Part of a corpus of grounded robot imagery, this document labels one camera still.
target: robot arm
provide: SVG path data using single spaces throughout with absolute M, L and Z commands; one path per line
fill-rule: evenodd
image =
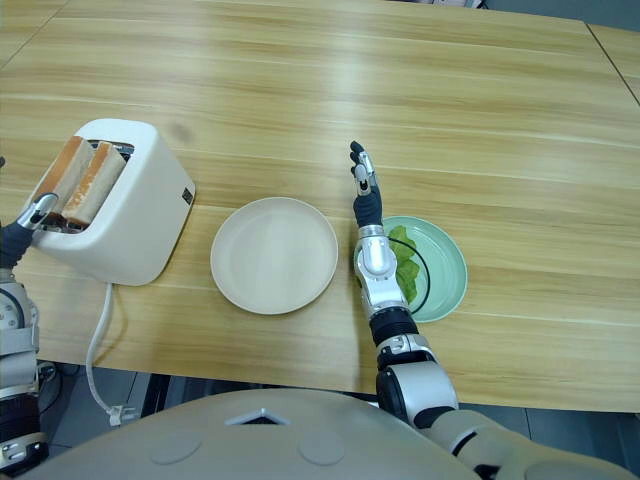
M 380 408 L 408 423 L 482 479 L 632 479 L 602 460 L 537 445 L 477 412 L 458 409 L 453 384 L 418 333 L 395 279 L 396 259 L 382 228 L 382 200 L 371 158 L 351 143 L 359 227 L 355 272 L 377 347 Z
M 442 413 L 458 408 L 449 377 L 427 340 L 418 333 L 396 281 L 396 258 L 382 228 L 382 200 L 373 162 L 357 142 L 351 143 L 351 169 L 358 196 L 354 269 L 362 286 L 362 303 L 377 347 L 376 392 L 383 410 L 422 430 Z
M 57 200 L 53 193 L 41 196 L 0 233 L 0 472 L 4 473 L 17 473 L 47 456 L 38 417 L 38 311 L 12 270 Z

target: plug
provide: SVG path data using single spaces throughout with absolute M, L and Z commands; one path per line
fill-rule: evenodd
M 123 422 L 134 420 L 138 418 L 135 413 L 134 407 L 127 407 L 126 405 L 114 405 L 107 410 L 109 415 L 109 425 L 112 427 L 119 427 Z

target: white cable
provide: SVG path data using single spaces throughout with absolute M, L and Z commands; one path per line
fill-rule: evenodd
M 133 409 L 127 408 L 124 405 L 114 405 L 113 407 L 107 405 L 98 393 L 96 383 L 93 379 L 93 360 L 96 354 L 96 350 L 98 349 L 98 345 L 100 345 L 102 337 L 104 336 L 107 326 L 109 325 L 109 319 L 111 318 L 112 298 L 113 283 L 107 283 L 107 291 L 104 296 L 104 306 L 102 307 L 102 314 L 100 315 L 98 325 L 93 332 L 91 343 L 89 343 L 89 349 L 87 350 L 87 359 L 84 366 L 87 370 L 87 383 L 89 384 L 89 390 L 91 390 L 93 399 L 98 405 L 100 405 L 100 408 L 102 408 L 107 413 L 107 415 L 109 415 L 109 423 L 111 424 L 111 426 L 117 426 L 121 425 L 123 420 L 129 420 L 135 417 L 135 415 L 132 414 Z

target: floor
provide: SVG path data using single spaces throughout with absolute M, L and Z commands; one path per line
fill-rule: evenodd
M 42 389 L 41 409 L 58 396 L 58 380 L 63 380 L 61 394 L 42 415 L 48 434 L 51 457 L 80 445 L 110 430 L 108 419 L 89 392 L 84 369 L 73 365 L 61 367 L 64 375 L 54 378 Z M 146 373 L 95 369 L 96 386 L 110 404 L 126 403 L 142 411 L 150 375 Z M 205 395 L 233 390 L 261 388 L 260 385 L 186 377 L 171 377 L 165 408 Z M 501 425 L 525 435 L 535 442 L 581 453 L 622 465 L 640 475 L 640 419 L 631 413 L 595 413 L 535 408 L 497 407 L 463 404 Z
M 640 31 L 638 0 L 485 0 L 490 10 L 575 18 L 585 23 Z

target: lettuce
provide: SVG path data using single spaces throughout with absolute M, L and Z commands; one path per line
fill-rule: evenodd
M 389 238 L 395 238 L 396 240 L 400 240 L 401 242 L 416 248 L 416 242 L 407 236 L 407 228 L 402 225 L 398 225 L 391 230 L 389 232 Z M 398 281 L 398 285 L 400 286 L 404 297 L 407 299 L 407 302 L 411 303 L 418 295 L 416 278 L 418 278 L 418 274 L 420 273 L 420 267 L 418 264 L 411 260 L 411 257 L 413 257 L 415 253 L 413 250 L 400 243 L 389 243 L 391 250 L 393 250 L 393 253 L 396 255 L 396 260 L 398 261 L 396 280 Z

